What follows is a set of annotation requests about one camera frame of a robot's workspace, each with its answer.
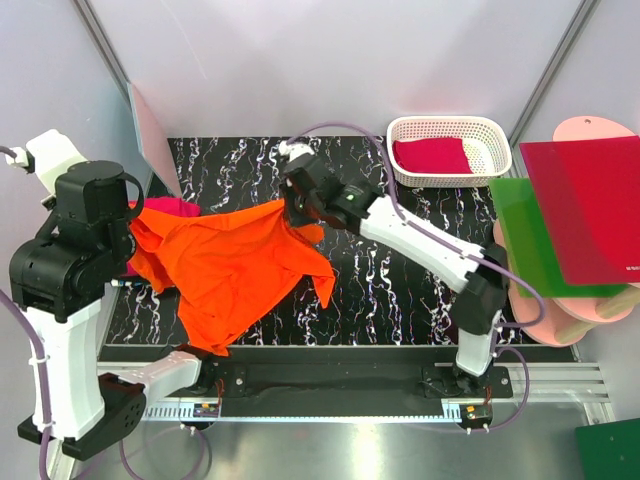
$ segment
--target pink cloth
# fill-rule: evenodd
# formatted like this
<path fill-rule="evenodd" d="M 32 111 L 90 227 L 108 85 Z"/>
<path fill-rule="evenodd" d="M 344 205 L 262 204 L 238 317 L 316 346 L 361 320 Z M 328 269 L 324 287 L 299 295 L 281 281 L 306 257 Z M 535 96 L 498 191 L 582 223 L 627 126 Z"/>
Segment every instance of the pink cloth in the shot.
<path fill-rule="evenodd" d="M 393 142 L 393 156 L 412 173 L 473 173 L 461 138 L 424 138 Z"/>
<path fill-rule="evenodd" d="M 158 197 L 147 198 L 144 201 L 144 207 L 157 212 L 168 213 L 174 217 L 199 217 L 200 207 L 193 203 L 185 202 L 180 198 L 174 197 Z M 131 263 L 127 263 L 127 273 L 124 277 L 131 277 L 138 275 L 138 272 L 131 266 Z"/>

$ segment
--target orange fabric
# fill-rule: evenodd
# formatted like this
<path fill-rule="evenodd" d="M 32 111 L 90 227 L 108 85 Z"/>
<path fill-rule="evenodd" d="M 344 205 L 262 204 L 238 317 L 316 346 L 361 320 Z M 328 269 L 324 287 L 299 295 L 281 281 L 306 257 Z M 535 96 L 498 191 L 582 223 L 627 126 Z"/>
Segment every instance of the orange fabric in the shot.
<path fill-rule="evenodd" d="M 178 316 L 192 345 L 227 355 L 232 343 L 311 275 L 327 307 L 335 275 L 312 243 L 322 227 L 289 227 L 284 201 L 234 213 L 181 218 L 145 208 L 131 224 L 136 271 L 162 292 L 181 293 Z"/>

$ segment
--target black marble table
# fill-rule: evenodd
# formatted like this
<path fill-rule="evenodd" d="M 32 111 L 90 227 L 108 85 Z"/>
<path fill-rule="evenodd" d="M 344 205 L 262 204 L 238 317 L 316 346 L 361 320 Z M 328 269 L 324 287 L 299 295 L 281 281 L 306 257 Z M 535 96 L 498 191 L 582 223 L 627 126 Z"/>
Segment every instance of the black marble table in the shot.
<path fill-rule="evenodd" d="M 171 139 L 183 198 L 203 214 L 226 213 L 278 197 L 281 138 Z M 367 177 L 381 187 L 386 177 L 379 154 L 361 137 L 311 137 L 310 145 L 343 181 Z M 157 179 L 150 196 L 166 195 Z M 482 243 L 495 212 L 489 190 L 399 188 L 400 202 L 457 237 Z M 384 245 L 325 229 L 319 246 L 337 281 L 329 308 L 322 309 L 310 279 L 242 335 L 245 345 L 447 345 L 455 344 L 449 317 L 455 294 L 437 277 Z M 150 287 L 122 288 L 107 345 L 166 345 L 187 341 L 176 315 L 179 294 L 157 295 Z M 512 321 L 510 308 L 503 317 Z M 501 343 L 531 343 L 505 330 Z"/>

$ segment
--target laundry basket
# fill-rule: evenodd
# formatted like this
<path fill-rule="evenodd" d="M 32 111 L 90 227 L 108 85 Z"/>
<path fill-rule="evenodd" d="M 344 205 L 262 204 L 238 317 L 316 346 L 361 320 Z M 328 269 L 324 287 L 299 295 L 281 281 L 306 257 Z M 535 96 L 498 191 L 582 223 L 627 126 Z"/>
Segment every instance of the laundry basket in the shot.
<path fill-rule="evenodd" d="M 398 165 L 393 142 L 424 138 L 461 138 L 473 173 L 413 173 Z M 402 117 L 387 129 L 387 150 L 396 180 L 407 187 L 463 188 L 485 187 L 489 180 L 511 168 L 511 150 L 507 137 L 493 120 L 483 117 Z"/>

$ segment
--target green board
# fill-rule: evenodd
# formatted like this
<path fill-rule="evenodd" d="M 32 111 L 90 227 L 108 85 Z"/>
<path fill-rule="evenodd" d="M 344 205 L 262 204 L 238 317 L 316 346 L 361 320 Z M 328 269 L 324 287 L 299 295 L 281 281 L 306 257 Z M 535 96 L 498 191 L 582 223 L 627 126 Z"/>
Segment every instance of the green board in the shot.
<path fill-rule="evenodd" d="M 509 252 L 513 273 L 543 297 L 612 297 L 626 285 L 568 285 L 545 227 L 528 178 L 496 178 L 489 182 L 491 196 Z M 519 287 L 524 297 L 531 294 Z"/>
<path fill-rule="evenodd" d="M 576 428 L 585 480 L 640 478 L 640 419 Z"/>

